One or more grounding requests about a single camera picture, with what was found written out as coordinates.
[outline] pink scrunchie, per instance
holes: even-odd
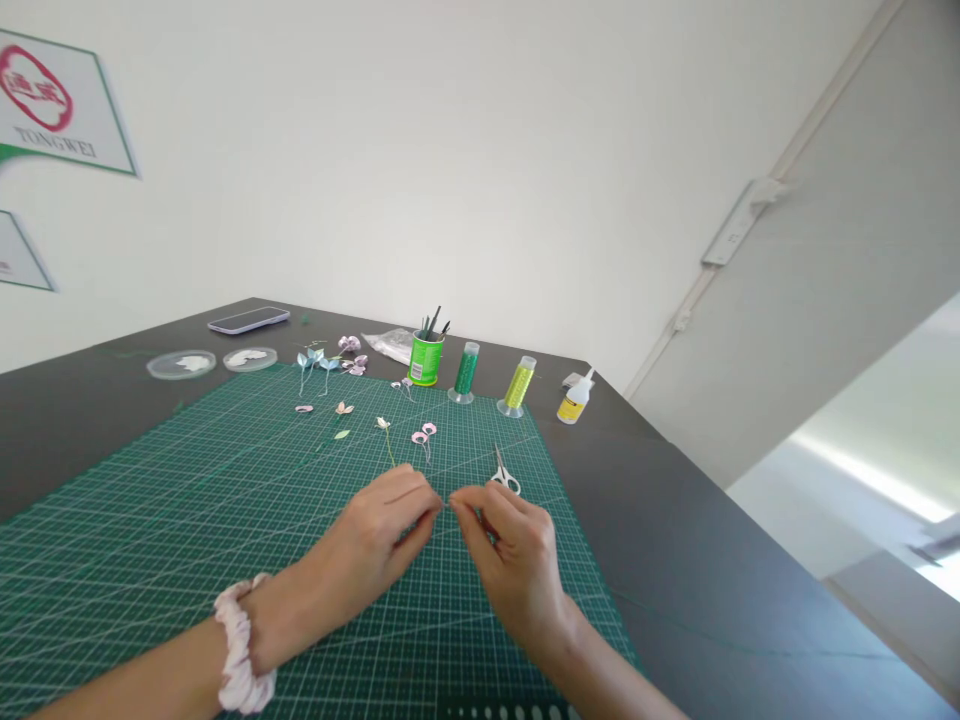
[[[227,631],[227,661],[223,666],[223,683],[217,696],[224,710],[239,710],[244,715],[261,712],[273,698],[277,671],[263,677],[253,676],[250,664],[250,618],[237,601],[270,575],[260,573],[252,581],[231,585],[217,597],[213,607],[217,622]]]

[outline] dark table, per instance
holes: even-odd
[[[290,321],[237,337],[206,327],[265,305]],[[266,345],[291,363],[312,340],[332,348],[392,327],[250,298],[0,375],[0,520],[232,376],[220,363],[196,380],[154,380],[150,355]],[[467,339],[481,344],[480,395],[502,397],[520,356],[537,358],[526,402],[645,670],[691,717],[958,717],[602,377],[577,425],[557,420],[563,378],[586,363],[451,336],[439,387],[453,385]],[[370,352],[369,374],[398,368]]]

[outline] right hand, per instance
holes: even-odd
[[[461,488],[450,496],[450,506],[490,604],[510,636],[529,654],[562,641],[576,606],[560,584],[550,513],[495,480]]]

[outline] green cutting mat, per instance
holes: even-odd
[[[238,375],[0,525],[0,717],[21,717],[211,613],[242,578],[302,556],[357,490],[398,463],[444,498],[496,470],[553,515],[567,592],[637,664],[620,615],[529,413],[468,406],[445,390],[275,365]],[[338,416],[340,400],[355,405]],[[309,414],[294,406],[309,402]],[[432,422],[432,463],[410,436]],[[334,440],[341,430],[350,434]],[[279,672],[264,717],[465,717],[559,701],[494,616],[444,511],[407,574],[347,627]],[[493,716],[499,710],[492,706]]]

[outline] plastic bag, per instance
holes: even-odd
[[[410,355],[413,353],[413,333],[409,330],[396,328],[382,335],[363,335],[363,339],[381,355],[386,355],[391,360],[402,362],[404,365],[410,364]]]

